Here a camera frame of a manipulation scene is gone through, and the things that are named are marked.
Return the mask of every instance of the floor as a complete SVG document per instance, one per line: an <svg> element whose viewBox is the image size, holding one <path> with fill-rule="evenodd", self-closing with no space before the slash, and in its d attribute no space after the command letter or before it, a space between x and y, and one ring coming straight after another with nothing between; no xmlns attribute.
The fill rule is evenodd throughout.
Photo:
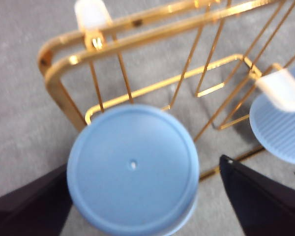
<svg viewBox="0 0 295 236"><path fill-rule="evenodd" d="M170 1L104 2L112 18L116 19ZM283 6L249 55L250 58L253 59L258 54L291 3L289 0ZM47 40L76 30L73 4L74 0L0 0L0 196L65 163L78 134L46 92L36 65L37 53ZM212 61L231 54L244 53L274 9L275 6L270 6L243 14L240 18L227 20ZM190 69L205 64L216 30L217 25L204 29ZM169 40L125 52L123 56L132 89L180 74L195 34L196 31L192 30ZM294 53L295 9L269 44L257 66L265 70L273 62L284 64ZM209 71L205 77L204 88L222 82L234 66L235 63L232 62ZM117 57L109 57L96 63L96 70L104 100L126 93ZM242 66L225 88L202 98L193 97L199 76L187 79L182 84L177 102L170 113L195 136L246 71L246 67ZM64 81L82 112L97 104L87 67L66 74ZM174 86L169 86L136 98L135 102L163 107L169 103L174 89ZM242 106L237 116L248 113L256 94ZM239 99L240 97L237 97L231 105L235 105ZM216 124L231 108L230 106L221 113ZM201 171L217 165L221 154L236 157L257 145L258 141L247 120L223 131L210 127L196 142ZM295 165L285 163L266 151L244 163L295 189ZM200 183L199 196L196 212L187 225L175 235L243 235L219 175ZM91 227L73 207L62 235L104 234Z"/></svg>

